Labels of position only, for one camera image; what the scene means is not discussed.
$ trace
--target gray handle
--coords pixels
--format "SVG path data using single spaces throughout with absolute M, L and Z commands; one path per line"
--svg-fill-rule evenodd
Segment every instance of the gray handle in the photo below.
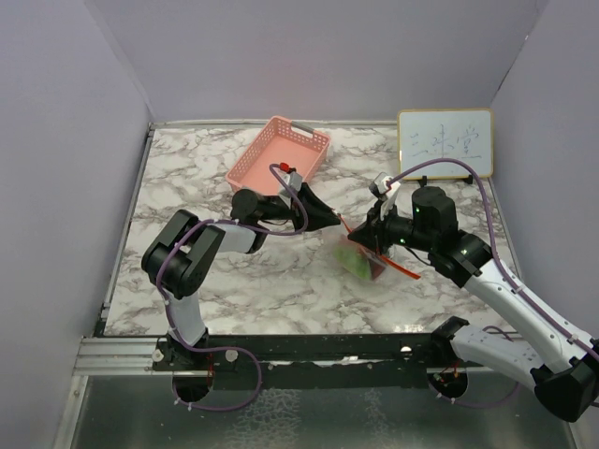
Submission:
M 303 123 L 291 122 L 291 127 L 298 128 L 302 131 L 305 131 L 306 133 L 314 134 L 314 129 Z

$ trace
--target gray wall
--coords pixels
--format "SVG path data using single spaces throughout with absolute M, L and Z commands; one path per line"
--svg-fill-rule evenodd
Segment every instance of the gray wall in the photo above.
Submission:
M 150 120 L 81 1 L 0 6 L 0 446 L 50 447 Z
M 157 120 L 487 107 L 547 0 L 87 0 Z
M 492 103 L 493 178 L 525 280 L 595 337 L 598 22 L 597 0 L 549 2 Z

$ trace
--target pink basket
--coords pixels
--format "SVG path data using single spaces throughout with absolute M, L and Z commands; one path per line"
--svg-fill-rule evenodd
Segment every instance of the pink basket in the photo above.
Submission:
M 228 171 L 226 181 L 235 192 L 246 187 L 262 195 L 276 195 L 280 184 L 270 174 L 270 164 L 285 162 L 307 182 L 325 160 L 329 143 L 330 137 L 326 134 L 274 116 Z

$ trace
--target marble tabletop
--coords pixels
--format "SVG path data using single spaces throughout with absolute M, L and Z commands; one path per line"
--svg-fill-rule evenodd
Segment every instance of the marble tabletop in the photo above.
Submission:
M 363 221 L 374 199 L 368 186 L 382 171 L 398 171 L 397 130 L 389 127 L 319 128 L 331 137 L 327 160 L 310 185 L 350 223 Z M 227 171 L 260 127 L 163 128 L 153 136 L 127 236 L 107 336 L 167 332 L 164 305 L 140 268 L 143 253 L 178 209 L 200 219 L 226 218 L 231 188 Z M 432 181 L 454 199 L 460 227 L 489 241 L 482 200 L 475 185 Z M 402 184 L 400 214 L 411 213 L 417 182 Z M 485 188 L 492 200 L 489 183 Z M 504 227 L 493 201 L 500 256 L 514 268 Z M 477 326 L 508 324 L 480 299 L 458 289 L 406 252 L 393 258 L 422 278 L 387 269 L 364 282 L 341 268 L 329 237 L 341 227 L 295 237 L 268 237 L 254 254 L 218 254 L 200 288 L 200 308 L 212 334 L 340 334 L 431 332 L 451 315 Z

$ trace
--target whiteboard frame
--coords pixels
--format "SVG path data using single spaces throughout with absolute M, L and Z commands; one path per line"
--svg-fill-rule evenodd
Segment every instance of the whiteboard frame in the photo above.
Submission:
M 493 109 L 491 108 L 457 108 L 457 109 L 402 109 L 397 113 L 397 157 L 400 165 L 400 173 L 402 173 L 402 159 L 400 158 L 400 154 L 402 151 L 402 142 L 400 135 L 402 133 L 400 126 L 400 115 L 403 112 L 456 112 L 460 110 L 487 110 L 490 113 L 490 173 L 481 175 L 476 173 L 480 178 L 490 178 L 493 175 L 493 171 L 495 170 L 495 114 L 493 114 Z M 427 176 L 427 180 L 465 180 L 468 178 L 466 176 Z M 418 176 L 416 178 L 405 177 L 406 181 L 418 181 L 421 180 L 422 177 Z

